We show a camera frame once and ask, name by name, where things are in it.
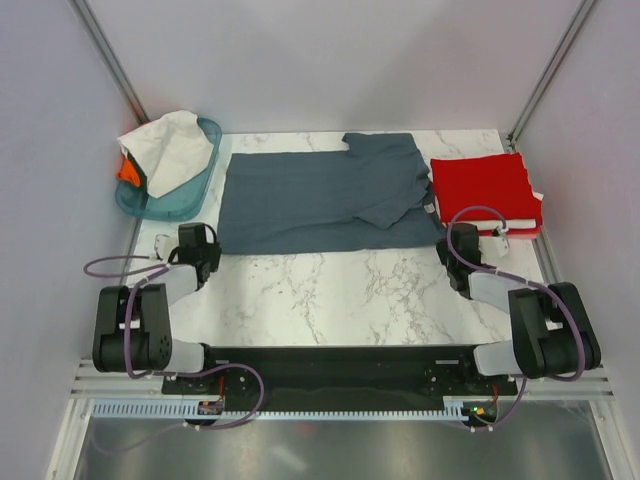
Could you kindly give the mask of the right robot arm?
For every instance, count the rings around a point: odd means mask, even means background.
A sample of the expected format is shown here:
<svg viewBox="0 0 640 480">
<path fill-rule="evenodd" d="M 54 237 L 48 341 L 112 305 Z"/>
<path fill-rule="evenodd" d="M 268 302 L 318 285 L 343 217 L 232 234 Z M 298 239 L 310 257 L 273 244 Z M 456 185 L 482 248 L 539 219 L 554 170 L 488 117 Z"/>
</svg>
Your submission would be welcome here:
<svg viewBox="0 0 640 480">
<path fill-rule="evenodd" d="M 476 226 L 456 223 L 436 244 L 451 288 L 508 314 L 511 338 L 479 345 L 458 368 L 458 381 L 477 394 L 496 375 L 572 381 L 601 366 L 601 348 L 577 287 L 540 284 L 482 262 Z"/>
</svg>

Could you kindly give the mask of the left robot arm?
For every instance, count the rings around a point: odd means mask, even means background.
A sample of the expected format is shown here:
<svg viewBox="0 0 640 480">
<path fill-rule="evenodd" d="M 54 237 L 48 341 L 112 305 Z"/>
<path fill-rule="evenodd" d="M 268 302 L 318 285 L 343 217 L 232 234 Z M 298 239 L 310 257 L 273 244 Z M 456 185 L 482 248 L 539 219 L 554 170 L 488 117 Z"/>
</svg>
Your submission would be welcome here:
<svg viewBox="0 0 640 480">
<path fill-rule="evenodd" d="M 221 246 L 214 228 L 196 222 L 178 227 L 177 245 L 156 265 L 131 272 L 131 286 L 103 288 L 98 305 L 92 361 L 101 373 L 184 375 L 198 393 L 219 382 L 219 369 L 205 360 L 206 346 L 175 340 L 170 308 L 198 292 L 218 270 Z"/>
</svg>

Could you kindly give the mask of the grey-blue t-shirt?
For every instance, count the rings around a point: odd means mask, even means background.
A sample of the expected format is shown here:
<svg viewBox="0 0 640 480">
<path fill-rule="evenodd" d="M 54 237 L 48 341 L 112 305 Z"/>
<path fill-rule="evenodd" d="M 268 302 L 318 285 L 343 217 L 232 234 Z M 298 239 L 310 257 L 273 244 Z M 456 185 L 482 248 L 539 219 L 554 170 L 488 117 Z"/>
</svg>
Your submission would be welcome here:
<svg viewBox="0 0 640 480">
<path fill-rule="evenodd" d="M 235 154 L 218 239 L 229 255 L 428 247 L 445 235 L 409 133 L 346 133 L 340 151 Z"/>
</svg>

